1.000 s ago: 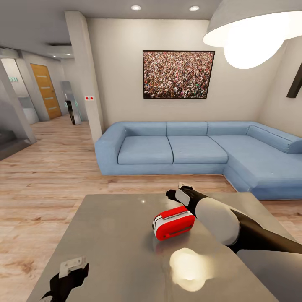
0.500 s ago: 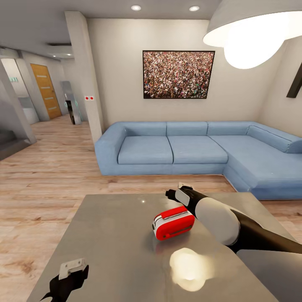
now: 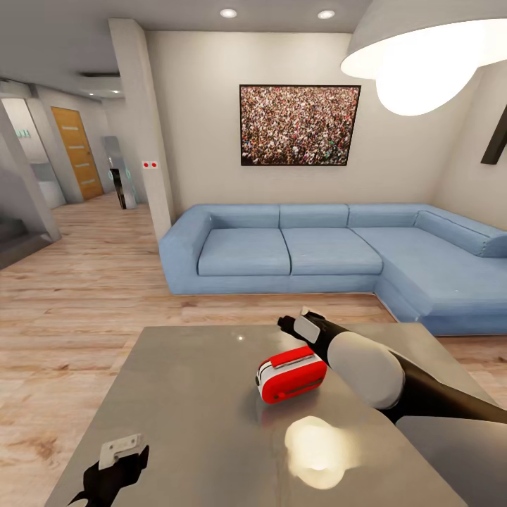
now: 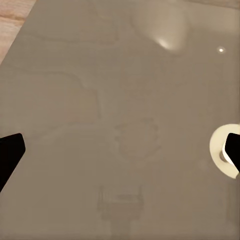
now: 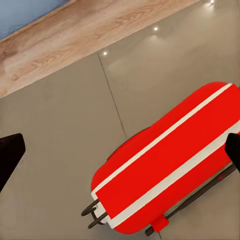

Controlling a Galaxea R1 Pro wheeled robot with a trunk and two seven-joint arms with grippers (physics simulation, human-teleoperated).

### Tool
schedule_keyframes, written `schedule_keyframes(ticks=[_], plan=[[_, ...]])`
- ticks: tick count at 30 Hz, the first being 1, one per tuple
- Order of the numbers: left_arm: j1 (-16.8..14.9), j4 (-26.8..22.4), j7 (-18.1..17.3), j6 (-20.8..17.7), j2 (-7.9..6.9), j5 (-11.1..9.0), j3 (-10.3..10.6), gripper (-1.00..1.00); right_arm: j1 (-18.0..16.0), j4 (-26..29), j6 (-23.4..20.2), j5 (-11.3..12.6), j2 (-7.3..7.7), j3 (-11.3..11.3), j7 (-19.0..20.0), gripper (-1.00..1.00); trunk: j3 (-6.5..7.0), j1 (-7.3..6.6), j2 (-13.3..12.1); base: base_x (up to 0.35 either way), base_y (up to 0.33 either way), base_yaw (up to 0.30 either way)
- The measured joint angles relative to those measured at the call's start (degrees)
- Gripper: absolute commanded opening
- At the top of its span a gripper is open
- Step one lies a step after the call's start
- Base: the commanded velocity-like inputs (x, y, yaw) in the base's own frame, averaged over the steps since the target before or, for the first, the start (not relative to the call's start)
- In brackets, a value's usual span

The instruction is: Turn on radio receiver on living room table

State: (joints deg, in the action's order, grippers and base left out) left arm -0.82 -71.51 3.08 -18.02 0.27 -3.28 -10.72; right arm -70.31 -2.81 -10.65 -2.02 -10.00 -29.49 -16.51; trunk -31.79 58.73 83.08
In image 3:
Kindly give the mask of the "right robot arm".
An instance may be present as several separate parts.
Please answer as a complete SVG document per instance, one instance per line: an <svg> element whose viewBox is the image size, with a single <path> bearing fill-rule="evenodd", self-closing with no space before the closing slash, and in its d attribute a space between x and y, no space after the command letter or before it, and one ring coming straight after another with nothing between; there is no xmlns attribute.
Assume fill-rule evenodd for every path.
<svg viewBox="0 0 507 507"><path fill-rule="evenodd" d="M390 419L468 507L507 507L507 411L307 306L277 325L307 342L363 403Z"/></svg>

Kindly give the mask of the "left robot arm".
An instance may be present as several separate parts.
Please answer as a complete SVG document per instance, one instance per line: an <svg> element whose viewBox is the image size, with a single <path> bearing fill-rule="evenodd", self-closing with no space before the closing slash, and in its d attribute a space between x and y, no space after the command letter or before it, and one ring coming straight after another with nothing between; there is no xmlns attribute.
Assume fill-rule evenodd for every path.
<svg viewBox="0 0 507 507"><path fill-rule="evenodd" d="M146 442L143 433L102 444L99 463L84 472L84 491L66 507L111 507L120 488L135 484L147 467L149 445L141 454L126 457L118 454L136 449Z"/></svg>

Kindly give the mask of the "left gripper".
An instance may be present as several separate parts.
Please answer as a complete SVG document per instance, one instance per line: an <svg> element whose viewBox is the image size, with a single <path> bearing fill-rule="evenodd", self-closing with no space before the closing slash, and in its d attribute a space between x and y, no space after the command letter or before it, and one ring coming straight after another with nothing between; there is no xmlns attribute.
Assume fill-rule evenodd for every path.
<svg viewBox="0 0 507 507"><path fill-rule="evenodd" d="M147 467L149 445L141 454L134 453L126 457L120 457L112 467L99 469L99 464L89 467L84 472L84 490L98 481L107 481L113 488L113 500L115 500L120 488L135 484L142 470Z"/></svg>

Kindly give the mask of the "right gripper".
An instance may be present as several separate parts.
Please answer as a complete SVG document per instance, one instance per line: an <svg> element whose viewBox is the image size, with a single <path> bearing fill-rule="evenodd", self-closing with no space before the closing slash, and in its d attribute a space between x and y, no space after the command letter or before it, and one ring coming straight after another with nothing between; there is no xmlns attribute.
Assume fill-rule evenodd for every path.
<svg viewBox="0 0 507 507"><path fill-rule="evenodd" d="M285 333L291 334L295 339L300 340L301 338L294 332L294 323L295 320L293 317L289 317L288 315L283 318L279 318L277 325L279 325L281 330Z"/></svg>

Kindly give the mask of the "radio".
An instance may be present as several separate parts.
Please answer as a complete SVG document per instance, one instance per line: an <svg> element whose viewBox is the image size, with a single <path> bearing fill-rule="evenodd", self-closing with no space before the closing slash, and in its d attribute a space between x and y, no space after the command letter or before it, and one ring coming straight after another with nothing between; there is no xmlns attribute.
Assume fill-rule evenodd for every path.
<svg viewBox="0 0 507 507"><path fill-rule="evenodd" d="M320 386L326 372L327 364L305 346L265 360L259 366L256 384L262 400L273 404Z"/></svg>

